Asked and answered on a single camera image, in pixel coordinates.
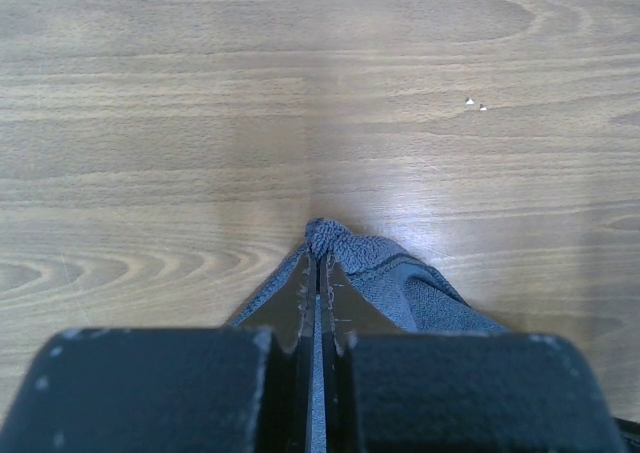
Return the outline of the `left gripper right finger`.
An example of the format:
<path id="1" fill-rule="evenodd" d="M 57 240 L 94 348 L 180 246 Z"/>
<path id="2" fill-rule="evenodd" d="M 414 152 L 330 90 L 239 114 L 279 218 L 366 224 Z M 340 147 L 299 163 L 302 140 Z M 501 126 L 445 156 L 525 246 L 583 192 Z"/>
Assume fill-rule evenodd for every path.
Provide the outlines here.
<path id="1" fill-rule="evenodd" d="M 318 267 L 330 452 L 624 452 L 583 354 L 546 333 L 410 333 Z"/>

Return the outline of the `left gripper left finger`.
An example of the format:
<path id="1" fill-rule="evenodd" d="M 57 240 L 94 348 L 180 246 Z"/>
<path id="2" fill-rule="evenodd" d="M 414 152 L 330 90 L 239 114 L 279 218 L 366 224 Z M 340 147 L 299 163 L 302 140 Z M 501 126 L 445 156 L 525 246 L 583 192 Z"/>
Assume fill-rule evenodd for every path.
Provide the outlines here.
<path id="1" fill-rule="evenodd" d="M 73 328 L 34 356 L 5 452 L 307 452 L 318 264 L 234 326 Z"/>

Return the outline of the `dark blue towel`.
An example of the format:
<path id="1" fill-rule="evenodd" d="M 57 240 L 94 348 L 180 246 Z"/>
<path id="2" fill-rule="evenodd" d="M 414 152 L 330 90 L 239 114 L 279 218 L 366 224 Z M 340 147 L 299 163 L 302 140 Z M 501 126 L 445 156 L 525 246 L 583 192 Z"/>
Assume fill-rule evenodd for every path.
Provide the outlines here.
<path id="1" fill-rule="evenodd" d="M 416 259 L 394 241 L 380 236 L 358 235 L 337 221 L 321 218 L 308 223 L 304 243 L 282 262 L 246 306 L 235 314 L 232 324 L 238 324 L 268 301 L 285 284 L 302 256 L 315 260 L 318 267 L 325 259 L 339 264 L 350 284 L 404 331 L 516 333 L 473 309 L 437 269 Z M 318 274 L 313 345 L 313 438 L 307 452 L 330 452 L 326 448 Z M 618 422 L 627 442 L 624 452 L 637 451 L 638 424 L 612 417 Z"/>

